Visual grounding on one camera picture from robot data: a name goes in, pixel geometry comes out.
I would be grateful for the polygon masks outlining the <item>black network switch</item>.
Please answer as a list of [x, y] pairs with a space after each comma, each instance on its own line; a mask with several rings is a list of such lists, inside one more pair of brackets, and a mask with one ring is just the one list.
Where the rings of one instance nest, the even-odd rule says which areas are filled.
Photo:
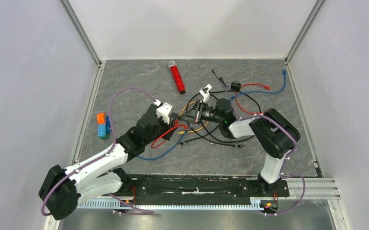
[[161, 121], [163, 121], [167, 125], [173, 124], [177, 118], [178, 114], [174, 112], [174, 107], [171, 104], [168, 103], [162, 103], [161, 105], [150, 105], [148, 111], [150, 114], [154, 114], [157, 119], [161, 118]]

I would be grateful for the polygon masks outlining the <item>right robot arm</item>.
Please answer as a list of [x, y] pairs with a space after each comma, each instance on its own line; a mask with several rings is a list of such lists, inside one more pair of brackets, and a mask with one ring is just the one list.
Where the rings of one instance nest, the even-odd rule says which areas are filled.
[[198, 100], [178, 119], [194, 124], [216, 122], [222, 136], [228, 139], [255, 136], [267, 153], [257, 186], [265, 196], [277, 190], [284, 161], [297, 149], [296, 144], [301, 137], [299, 131], [276, 109], [270, 108], [262, 114], [236, 119], [231, 102], [224, 98], [217, 100], [215, 107]]

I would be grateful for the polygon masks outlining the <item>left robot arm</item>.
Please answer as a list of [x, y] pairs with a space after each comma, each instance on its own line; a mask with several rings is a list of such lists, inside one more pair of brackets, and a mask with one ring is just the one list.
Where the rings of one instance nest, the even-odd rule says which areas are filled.
[[153, 103], [134, 127], [103, 151], [66, 168], [50, 168], [38, 192], [42, 214], [61, 220], [98, 196], [129, 194], [131, 178], [120, 166], [142, 154], [157, 138], [169, 139], [177, 118], [172, 105]]

